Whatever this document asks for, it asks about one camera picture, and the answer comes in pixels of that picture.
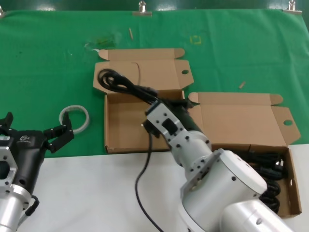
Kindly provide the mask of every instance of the box flap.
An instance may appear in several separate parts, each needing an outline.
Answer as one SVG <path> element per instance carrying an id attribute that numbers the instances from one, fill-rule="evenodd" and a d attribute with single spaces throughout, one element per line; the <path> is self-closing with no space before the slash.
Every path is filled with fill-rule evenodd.
<path id="1" fill-rule="evenodd" d="M 278 94 L 199 92 L 189 100 L 200 104 L 190 115 L 213 144 L 287 146 L 300 138 L 290 110 L 274 106 Z"/>
<path id="2" fill-rule="evenodd" d="M 184 55 L 183 49 L 101 51 L 101 57 L 112 61 L 96 63 L 93 87 L 108 94 L 98 83 L 99 72 L 106 68 L 119 72 L 136 85 L 157 90 L 182 89 L 193 83 L 189 62 L 175 59 Z"/>
<path id="3" fill-rule="evenodd" d="M 176 59 L 184 56 L 182 48 L 100 50 L 98 55 L 109 61 Z"/>

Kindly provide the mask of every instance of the green backdrop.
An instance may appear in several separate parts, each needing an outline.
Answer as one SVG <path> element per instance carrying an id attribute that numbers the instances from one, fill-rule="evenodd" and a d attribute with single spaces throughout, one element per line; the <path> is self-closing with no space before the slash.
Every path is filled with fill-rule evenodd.
<path id="1" fill-rule="evenodd" d="M 132 29 L 134 40 L 129 35 Z M 279 93 L 309 143 L 309 35 L 302 16 L 281 10 L 154 12 L 11 12 L 0 20 L 0 115 L 17 130 L 57 126 L 72 104 L 90 114 L 89 128 L 47 157 L 105 154 L 103 93 L 92 88 L 98 49 L 186 51 L 192 91 Z M 84 117 L 70 114 L 73 126 Z"/>

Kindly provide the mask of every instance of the open cardboard box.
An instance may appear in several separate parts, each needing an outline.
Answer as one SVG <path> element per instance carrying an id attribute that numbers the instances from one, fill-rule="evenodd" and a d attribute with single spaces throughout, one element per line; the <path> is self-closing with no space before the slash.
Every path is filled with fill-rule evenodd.
<path id="1" fill-rule="evenodd" d="M 278 94 L 190 93 L 199 105 L 190 115 L 212 142 L 213 150 L 278 152 L 284 155 L 288 177 L 280 180 L 281 203 L 278 215 L 292 218 L 301 214 L 301 203 L 291 150 L 287 147 L 300 138 L 288 108 Z"/>
<path id="2" fill-rule="evenodd" d="M 98 73 L 114 69 L 133 83 L 159 90 L 159 96 L 182 99 L 182 88 L 193 83 L 189 62 L 177 60 L 183 49 L 101 50 L 95 66 L 93 87 L 105 95 L 105 145 L 109 153 L 146 151 L 148 134 L 141 126 L 149 105 L 134 96 L 113 93 L 100 86 Z M 301 213 L 297 179 L 291 151 L 287 147 L 300 138 L 288 108 L 275 106 L 283 101 L 276 94 L 191 93 L 199 105 L 190 115 L 218 148 L 255 152 L 279 152 L 285 157 L 288 178 L 279 181 L 279 216 L 291 218 Z M 154 139 L 153 150 L 168 150 L 163 138 Z"/>
<path id="3" fill-rule="evenodd" d="M 109 153 L 141 152 L 148 149 L 148 134 L 141 124 L 149 105 L 140 99 L 114 93 L 98 83 L 98 73 L 106 68 L 126 76 L 136 85 L 152 87 L 159 97 L 182 99 L 182 88 L 193 83 L 187 60 L 178 60 L 183 49 L 100 50 L 109 62 L 95 66 L 93 87 L 106 93 L 104 110 L 105 147 Z M 153 150 L 167 150 L 163 138 L 153 141 Z"/>

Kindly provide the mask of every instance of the screw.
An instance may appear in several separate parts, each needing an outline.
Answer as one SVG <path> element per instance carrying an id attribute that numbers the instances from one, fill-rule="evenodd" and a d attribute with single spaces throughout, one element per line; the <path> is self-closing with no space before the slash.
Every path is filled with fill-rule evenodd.
<path id="1" fill-rule="evenodd" d="M 256 224 L 257 224 L 257 225 L 260 225 L 262 222 L 263 222 L 263 220 L 262 220 L 261 218 L 259 218 L 259 219 L 256 221 Z"/>

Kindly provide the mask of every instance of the white tape roll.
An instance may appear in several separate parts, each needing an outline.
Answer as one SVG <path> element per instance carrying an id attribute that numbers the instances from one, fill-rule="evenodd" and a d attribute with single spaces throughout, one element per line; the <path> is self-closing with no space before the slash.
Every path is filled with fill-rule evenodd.
<path id="1" fill-rule="evenodd" d="M 59 122 L 62 125 L 63 115 L 66 111 L 69 112 L 69 111 L 75 111 L 75 110 L 83 111 L 86 115 L 86 121 L 84 122 L 84 124 L 80 128 L 73 130 L 74 134 L 78 134 L 80 132 L 83 132 L 89 125 L 89 113 L 83 106 L 81 106 L 81 105 L 70 105 L 70 106 L 64 108 L 60 112 Z"/>

